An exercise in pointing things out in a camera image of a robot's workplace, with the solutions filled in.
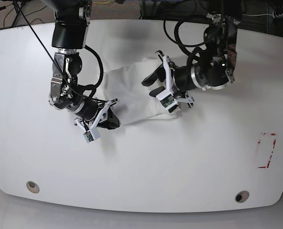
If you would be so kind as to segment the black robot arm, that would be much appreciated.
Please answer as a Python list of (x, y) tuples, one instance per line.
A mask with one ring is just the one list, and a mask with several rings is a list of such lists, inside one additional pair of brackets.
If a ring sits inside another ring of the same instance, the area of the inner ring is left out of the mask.
[[(51, 79), (51, 104), (66, 109), (78, 116), (83, 127), (88, 127), (107, 102), (93, 96), (103, 80), (103, 63), (99, 55), (86, 46), (90, 24), (91, 0), (46, 0), (53, 9), (55, 28), (51, 45), (58, 51), (54, 54)], [(100, 76), (96, 84), (79, 85), (78, 74), (82, 70), (79, 50), (90, 51), (98, 61)]]
[(179, 37), (179, 28), (185, 20), (175, 25), (175, 41), (188, 56), (184, 66), (167, 62), (171, 70), (171, 92), (176, 97), (183, 98), (194, 89), (220, 90), (234, 82), (238, 19), (226, 12), (211, 16), (212, 21), (203, 33), (204, 41), (191, 52)]

